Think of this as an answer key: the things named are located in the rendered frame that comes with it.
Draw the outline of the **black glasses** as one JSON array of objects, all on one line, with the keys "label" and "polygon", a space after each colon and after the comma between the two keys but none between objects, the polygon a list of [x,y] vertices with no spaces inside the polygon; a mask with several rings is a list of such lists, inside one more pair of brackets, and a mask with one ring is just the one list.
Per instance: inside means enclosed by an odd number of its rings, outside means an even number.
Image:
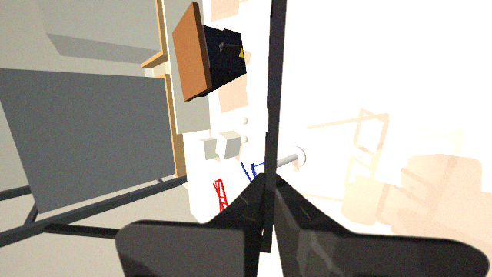
[{"label": "black glasses", "polygon": [[[264,149],[266,180],[264,227],[261,240],[261,252],[263,253],[271,253],[272,248],[287,5],[288,0],[271,0],[267,88],[268,131],[265,132]],[[119,230],[57,223],[50,223],[42,229],[45,233],[105,239],[115,239]]]}]

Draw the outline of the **red glasses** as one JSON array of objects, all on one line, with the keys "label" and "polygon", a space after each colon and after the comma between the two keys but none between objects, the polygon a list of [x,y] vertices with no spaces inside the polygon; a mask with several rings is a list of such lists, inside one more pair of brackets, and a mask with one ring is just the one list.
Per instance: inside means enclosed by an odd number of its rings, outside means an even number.
[{"label": "red glasses", "polygon": [[[225,195],[225,191],[224,191],[224,186],[223,186],[223,182],[221,180],[221,178],[219,178],[218,180],[215,180],[215,184],[213,183],[214,185],[214,188],[218,194],[218,198],[219,198],[219,208],[220,208],[220,211],[223,210],[224,208],[226,208],[228,206],[228,202],[227,202],[227,199],[226,199],[226,195]],[[215,186],[216,185],[216,186]],[[221,201],[221,198],[224,198],[224,201],[225,202],[222,202]]]}]

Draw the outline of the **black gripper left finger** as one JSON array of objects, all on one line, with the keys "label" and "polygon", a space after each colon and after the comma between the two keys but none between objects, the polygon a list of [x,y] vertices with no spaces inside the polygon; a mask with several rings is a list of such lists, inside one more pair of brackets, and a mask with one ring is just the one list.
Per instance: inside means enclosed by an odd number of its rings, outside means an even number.
[{"label": "black gripper left finger", "polygon": [[142,219],[115,236],[125,277],[258,277],[266,173],[207,222]]}]

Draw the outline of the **grey rectangular panel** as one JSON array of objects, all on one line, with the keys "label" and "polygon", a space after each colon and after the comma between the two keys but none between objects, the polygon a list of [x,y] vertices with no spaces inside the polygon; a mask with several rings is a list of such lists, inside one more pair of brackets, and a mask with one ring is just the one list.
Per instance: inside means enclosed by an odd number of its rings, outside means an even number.
[{"label": "grey rectangular panel", "polygon": [[204,25],[203,0],[162,0],[177,134],[211,129],[208,95],[184,102],[172,37],[172,32],[175,30],[191,2],[198,3],[201,24]]}]

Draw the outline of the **grey cylinder on round pale base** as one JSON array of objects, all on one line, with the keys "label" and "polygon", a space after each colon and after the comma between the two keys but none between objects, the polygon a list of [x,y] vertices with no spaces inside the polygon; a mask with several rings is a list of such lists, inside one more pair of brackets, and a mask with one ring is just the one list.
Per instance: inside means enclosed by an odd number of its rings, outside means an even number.
[{"label": "grey cylinder on round pale base", "polygon": [[287,151],[287,157],[279,159],[277,168],[291,163],[293,166],[299,167],[306,162],[306,154],[301,147],[292,146]]}]

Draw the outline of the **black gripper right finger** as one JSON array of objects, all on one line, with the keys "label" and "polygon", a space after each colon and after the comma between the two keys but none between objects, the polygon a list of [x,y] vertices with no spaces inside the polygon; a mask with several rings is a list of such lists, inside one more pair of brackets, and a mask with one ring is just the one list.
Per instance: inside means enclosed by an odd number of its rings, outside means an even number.
[{"label": "black gripper right finger", "polygon": [[456,239],[354,232],[277,173],[274,232],[283,277],[487,277],[488,257]]}]

